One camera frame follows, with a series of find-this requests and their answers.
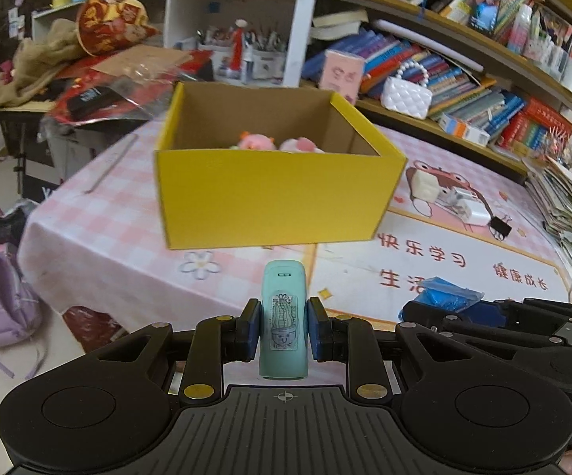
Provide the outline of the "blue plastic bag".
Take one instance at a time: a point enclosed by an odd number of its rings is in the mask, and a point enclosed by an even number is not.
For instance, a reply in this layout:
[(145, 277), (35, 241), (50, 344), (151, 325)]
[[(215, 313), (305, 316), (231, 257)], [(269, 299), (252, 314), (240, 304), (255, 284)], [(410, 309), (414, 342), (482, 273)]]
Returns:
[(418, 282), (416, 291), (417, 297), (412, 302), (452, 312), (464, 311), (482, 301), (483, 298), (481, 292), (457, 286), (439, 277)]

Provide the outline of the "black binder clip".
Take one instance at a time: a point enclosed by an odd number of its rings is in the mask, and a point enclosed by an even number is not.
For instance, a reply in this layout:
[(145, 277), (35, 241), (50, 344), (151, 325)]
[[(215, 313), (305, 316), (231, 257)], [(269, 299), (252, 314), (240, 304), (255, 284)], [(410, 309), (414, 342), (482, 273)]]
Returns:
[(512, 227), (499, 217), (492, 217), (488, 228), (493, 238), (497, 241), (504, 241), (512, 230)]

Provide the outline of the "cream cube toy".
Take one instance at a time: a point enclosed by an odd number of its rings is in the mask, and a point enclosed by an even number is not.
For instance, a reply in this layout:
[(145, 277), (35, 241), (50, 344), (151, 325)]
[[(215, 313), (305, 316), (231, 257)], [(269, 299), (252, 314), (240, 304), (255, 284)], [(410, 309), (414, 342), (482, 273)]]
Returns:
[(441, 195), (441, 185), (438, 178), (422, 169), (417, 169), (409, 183), (412, 197), (415, 200), (434, 203)]

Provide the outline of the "pink toy with orange spikes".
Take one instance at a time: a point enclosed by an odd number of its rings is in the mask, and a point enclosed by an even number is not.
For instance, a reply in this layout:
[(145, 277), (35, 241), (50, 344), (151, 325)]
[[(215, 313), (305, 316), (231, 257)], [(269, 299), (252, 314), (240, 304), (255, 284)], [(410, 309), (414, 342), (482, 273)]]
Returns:
[(231, 149), (274, 151), (276, 147), (272, 137), (263, 134), (243, 132), (239, 135), (239, 141), (231, 146)]

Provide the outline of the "pink checkered table mat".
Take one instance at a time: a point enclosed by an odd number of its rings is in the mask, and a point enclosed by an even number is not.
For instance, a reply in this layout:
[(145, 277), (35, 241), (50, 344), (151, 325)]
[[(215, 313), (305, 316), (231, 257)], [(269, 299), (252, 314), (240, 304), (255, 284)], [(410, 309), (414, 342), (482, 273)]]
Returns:
[(542, 231), (523, 186), (446, 150), (399, 132), (390, 139), (412, 167), (434, 168), (479, 192), (511, 227), (504, 241), (462, 223), (441, 207), (423, 210), (401, 182), (368, 241), (173, 251), (161, 230), (154, 177), (158, 122), (93, 193), (84, 194), (97, 157), (30, 216), (19, 264), (57, 313), (83, 306), (127, 330), (153, 322), (194, 328), (202, 319), (238, 314), (261, 294), (265, 265), (303, 264), (310, 295), (327, 310), (391, 328), (418, 282), (439, 277), (486, 299), (526, 297), (572, 302), (572, 270)]

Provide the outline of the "yellow cardboard box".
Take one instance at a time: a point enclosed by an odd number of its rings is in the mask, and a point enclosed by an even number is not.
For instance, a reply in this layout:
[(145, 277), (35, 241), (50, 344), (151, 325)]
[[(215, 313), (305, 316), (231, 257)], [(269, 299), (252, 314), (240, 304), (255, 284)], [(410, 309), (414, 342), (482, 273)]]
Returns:
[[(243, 132), (274, 151), (231, 149)], [(279, 150), (306, 137), (322, 153)], [(154, 154), (172, 250), (305, 245), (375, 235), (407, 159), (336, 92), (177, 85)]]

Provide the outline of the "white charger block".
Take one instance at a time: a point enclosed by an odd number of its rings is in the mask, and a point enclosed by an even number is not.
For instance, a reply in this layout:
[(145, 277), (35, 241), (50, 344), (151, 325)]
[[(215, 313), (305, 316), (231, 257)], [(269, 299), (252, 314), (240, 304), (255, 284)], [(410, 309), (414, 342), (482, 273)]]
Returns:
[(452, 198), (451, 207), (466, 225), (487, 226), (492, 218), (483, 201), (474, 194), (456, 194)]

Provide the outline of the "pink plush pig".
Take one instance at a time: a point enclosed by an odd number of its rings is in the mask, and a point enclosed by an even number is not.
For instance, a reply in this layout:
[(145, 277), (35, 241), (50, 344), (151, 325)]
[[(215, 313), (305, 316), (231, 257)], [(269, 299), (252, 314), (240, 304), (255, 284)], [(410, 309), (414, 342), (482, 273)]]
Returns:
[(290, 153), (322, 153), (316, 144), (306, 137), (298, 139), (286, 139), (279, 147), (280, 151)]

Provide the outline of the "metal ruler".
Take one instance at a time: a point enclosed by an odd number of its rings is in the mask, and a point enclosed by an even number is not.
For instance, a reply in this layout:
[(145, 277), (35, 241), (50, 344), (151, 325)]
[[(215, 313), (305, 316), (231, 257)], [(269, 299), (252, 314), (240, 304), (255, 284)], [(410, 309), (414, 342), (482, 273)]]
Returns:
[(138, 139), (139, 135), (137, 133), (130, 133), (116, 142), (109, 150), (106, 150), (100, 157), (99, 162), (91, 169), (87, 183), (84, 184), (83, 193), (93, 193), (126, 157), (126, 154), (138, 142)]

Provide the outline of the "stack of papers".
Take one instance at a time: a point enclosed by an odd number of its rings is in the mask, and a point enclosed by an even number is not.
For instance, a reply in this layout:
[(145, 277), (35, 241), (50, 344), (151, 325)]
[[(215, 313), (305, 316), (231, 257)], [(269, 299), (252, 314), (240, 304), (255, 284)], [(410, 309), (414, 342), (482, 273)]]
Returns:
[(572, 242), (572, 172), (553, 159), (544, 165), (525, 160), (524, 183), (542, 216), (545, 230)]

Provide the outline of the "orange white small box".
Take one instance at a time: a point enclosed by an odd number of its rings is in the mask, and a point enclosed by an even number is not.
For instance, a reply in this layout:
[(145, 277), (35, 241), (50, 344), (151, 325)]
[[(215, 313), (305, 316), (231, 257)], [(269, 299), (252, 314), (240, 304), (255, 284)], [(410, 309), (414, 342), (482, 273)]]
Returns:
[(483, 130), (473, 127), (472, 125), (449, 115), (443, 115), (437, 121), (446, 134), (464, 139), (464, 141), (476, 144), (481, 147), (488, 145), (490, 134)]

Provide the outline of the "black rectangular box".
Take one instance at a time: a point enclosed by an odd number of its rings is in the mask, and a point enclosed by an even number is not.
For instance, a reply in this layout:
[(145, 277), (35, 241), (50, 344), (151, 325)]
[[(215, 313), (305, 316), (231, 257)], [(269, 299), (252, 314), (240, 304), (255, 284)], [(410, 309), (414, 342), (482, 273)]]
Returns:
[(120, 95), (109, 86), (91, 87), (67, 101), (67, 109), (72, 119), (81, 120), (89, 114), (103, 109), (117, 100)]

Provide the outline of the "red dictionary books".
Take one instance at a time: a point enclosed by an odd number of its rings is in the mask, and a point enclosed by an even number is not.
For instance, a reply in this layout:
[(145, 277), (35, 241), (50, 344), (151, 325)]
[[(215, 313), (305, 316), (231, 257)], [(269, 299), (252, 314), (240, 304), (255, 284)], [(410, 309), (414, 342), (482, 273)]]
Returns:
[(496, 146), (523, 158), (538, 157), (548, 139), (562, 150), (572, 134), (572, 122), (544, 102), (530, 98), (497, 137)]

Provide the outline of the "white shelf unit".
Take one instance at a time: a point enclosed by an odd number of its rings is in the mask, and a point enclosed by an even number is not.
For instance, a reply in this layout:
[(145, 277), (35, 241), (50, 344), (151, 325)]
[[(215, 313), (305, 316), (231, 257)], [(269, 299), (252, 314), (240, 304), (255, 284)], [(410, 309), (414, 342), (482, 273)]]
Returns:
[(199, 44), (231, 46), (236, 20), (247, 21), (244, 50), (286, 54), (280, 85), (298, 86), (313, 0), (140, 0), (158, 33), (146, 43), (182, 50)]

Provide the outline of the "red cartoon paper decoration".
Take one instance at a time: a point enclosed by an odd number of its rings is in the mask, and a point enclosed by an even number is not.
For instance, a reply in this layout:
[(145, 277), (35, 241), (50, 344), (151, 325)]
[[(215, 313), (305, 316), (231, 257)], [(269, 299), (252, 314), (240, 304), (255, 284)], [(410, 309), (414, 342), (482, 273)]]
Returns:
[(140, 0), (86, 0), (76, 18), (76, 36), (90, 56), (135, 46), (157, 33)]

